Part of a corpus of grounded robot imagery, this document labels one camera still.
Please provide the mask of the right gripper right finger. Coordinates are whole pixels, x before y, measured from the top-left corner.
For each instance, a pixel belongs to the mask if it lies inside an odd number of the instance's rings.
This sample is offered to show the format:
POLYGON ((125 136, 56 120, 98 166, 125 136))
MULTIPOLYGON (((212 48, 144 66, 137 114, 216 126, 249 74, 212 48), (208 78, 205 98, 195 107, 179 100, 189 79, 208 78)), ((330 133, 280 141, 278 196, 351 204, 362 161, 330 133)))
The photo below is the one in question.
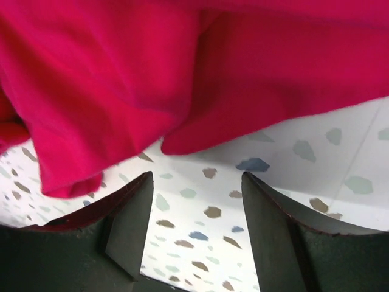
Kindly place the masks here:
POLYGON ((345 223, 249 172, 244 212, 261 291, 387 291, 388 233, 345 223))

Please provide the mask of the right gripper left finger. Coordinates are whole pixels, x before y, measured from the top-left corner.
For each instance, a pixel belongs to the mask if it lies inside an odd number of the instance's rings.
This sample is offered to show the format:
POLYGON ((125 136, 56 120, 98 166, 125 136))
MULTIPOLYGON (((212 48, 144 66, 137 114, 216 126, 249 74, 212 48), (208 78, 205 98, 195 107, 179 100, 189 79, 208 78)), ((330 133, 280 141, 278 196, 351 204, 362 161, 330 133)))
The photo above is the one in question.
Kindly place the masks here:
POLYGON ((1 227, 1 290, 172 291, 140 273, 153 175, 44 226, 1 227))

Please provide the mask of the pink t shirt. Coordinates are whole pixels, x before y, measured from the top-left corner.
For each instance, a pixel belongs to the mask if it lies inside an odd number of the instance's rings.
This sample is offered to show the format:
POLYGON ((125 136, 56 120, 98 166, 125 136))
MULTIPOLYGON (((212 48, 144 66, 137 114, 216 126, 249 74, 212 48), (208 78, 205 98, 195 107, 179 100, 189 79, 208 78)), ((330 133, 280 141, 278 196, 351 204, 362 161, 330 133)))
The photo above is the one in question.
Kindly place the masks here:
POLYGON ((387 1, 2 1, 1 151, 43 194, 388 95, 387 1))

